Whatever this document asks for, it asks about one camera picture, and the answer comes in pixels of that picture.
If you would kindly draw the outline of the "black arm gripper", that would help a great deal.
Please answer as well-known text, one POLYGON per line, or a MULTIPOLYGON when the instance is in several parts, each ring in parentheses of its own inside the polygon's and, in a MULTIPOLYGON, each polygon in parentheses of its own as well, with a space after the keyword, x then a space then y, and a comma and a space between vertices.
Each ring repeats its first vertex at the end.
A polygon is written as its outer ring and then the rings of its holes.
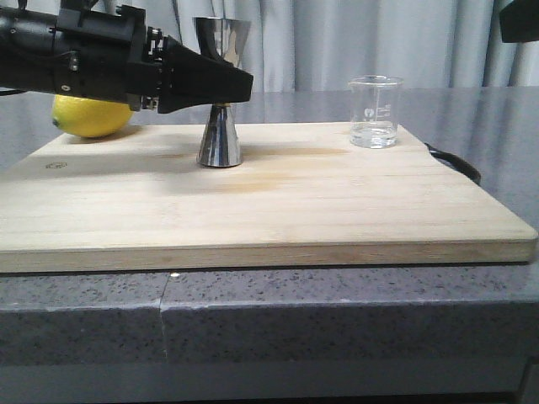
POLYGON ((132 110, 173 113, 205 104, 251 99, 253 76, 164 40, 146 26, 146 11, 121 5, 117 14, 96 12, 88 3, 63 3, 54 30, 54 52, 61 62, 52 70, 54 92, 127 104, 132 110))
POLYGON ((538 0, 515 0, 499 12, 504 43, 538 41, 538 0))

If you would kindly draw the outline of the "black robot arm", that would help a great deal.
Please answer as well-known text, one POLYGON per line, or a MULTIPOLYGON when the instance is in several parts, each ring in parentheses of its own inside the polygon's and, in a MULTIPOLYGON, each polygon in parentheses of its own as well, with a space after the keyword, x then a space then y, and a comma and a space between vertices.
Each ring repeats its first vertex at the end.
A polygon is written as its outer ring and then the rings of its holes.
POLYGON ((1 9, 1 85, 157 109, 250 100, 253 76, 223 59, 200 55, 146 25, 142 8, 115 15, 91 1, 63 1, 57 15, 1 9))

